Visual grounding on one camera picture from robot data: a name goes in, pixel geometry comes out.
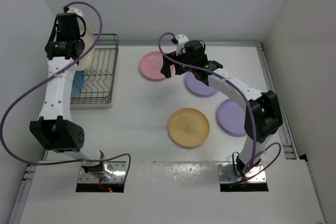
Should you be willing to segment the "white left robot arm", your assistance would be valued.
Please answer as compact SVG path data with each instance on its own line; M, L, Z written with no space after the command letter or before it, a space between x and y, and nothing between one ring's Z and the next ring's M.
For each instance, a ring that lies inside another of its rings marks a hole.
M82 160L85 173L107 182L113 176L111 164L104 161L104 153L89 146L83 128L71 120L70 98L73 78L78 65L75 60L93 44L93 36L87 31L82 11L71 8L56 16L45 52L48 75L44 104L29 130L42 147L55 153L63 153Z

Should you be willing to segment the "blue plastic plate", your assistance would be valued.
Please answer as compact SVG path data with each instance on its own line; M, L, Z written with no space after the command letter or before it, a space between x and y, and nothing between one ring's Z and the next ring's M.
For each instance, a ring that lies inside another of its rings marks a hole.
M84 85L84 78L85 78L85 72L80 70L76 71L73 82L72 82L72 89L71 89L71 94L77 95L81 93L81 90Z

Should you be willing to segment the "cream plastic plate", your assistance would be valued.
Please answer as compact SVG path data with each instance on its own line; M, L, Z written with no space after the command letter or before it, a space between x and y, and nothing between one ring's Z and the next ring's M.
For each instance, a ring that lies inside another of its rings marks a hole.
M95 36L92 34L92 32L90 31L90 29L88 27L86 27L86 33L85 35L82 37L82 40L85 44L84 47L84 52L86 52L94 43L95 41ZM87 68L89 68L93 62L93 58L95 56L94 53L94 48L92 48L85 57L83 57L79 62L78 62L78 68L77 70L80 71L84 71Z

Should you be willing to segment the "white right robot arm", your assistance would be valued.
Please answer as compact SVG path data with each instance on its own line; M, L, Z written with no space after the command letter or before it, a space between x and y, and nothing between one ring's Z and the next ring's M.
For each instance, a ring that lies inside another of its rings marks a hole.
M261 155L271 147L270 138L283 124L278 96L271 90L259 91L232 76L222 64L208 60L204 44L198 40L188 41L180 52L163 53L161 73L172 76L190 72L196 80L213 88L245 111L244 130L246 140L243 149L233 163L233 172L241 180L261 161Z

